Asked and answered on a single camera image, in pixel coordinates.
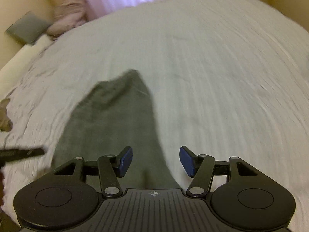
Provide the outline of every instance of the gray cushion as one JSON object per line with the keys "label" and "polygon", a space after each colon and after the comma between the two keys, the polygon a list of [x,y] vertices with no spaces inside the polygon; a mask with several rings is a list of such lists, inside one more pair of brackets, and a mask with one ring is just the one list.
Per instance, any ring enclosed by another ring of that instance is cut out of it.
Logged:
{"label": "gray cushion", "polygon": [[50,22],[35,16],[31,11],[12,24],[6,32],[26,44],[33,44],[46,29],[51,26]]}

